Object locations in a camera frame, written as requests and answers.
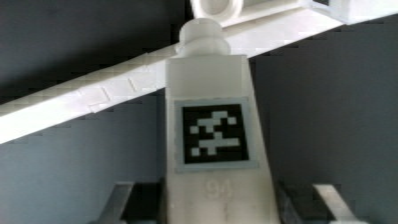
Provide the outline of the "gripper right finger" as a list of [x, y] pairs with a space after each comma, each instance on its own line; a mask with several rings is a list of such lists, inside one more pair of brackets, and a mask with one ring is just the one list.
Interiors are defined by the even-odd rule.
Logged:
[[369, 224], [353, 214], [332, 184], [276, 183], [282, 224]]

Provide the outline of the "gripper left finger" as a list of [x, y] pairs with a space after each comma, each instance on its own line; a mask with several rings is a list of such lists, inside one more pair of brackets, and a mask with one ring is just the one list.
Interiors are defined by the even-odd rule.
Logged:
[[99, 216], [88, 224], [165, 224], [161, 202], [161, 182], [117, 182]]

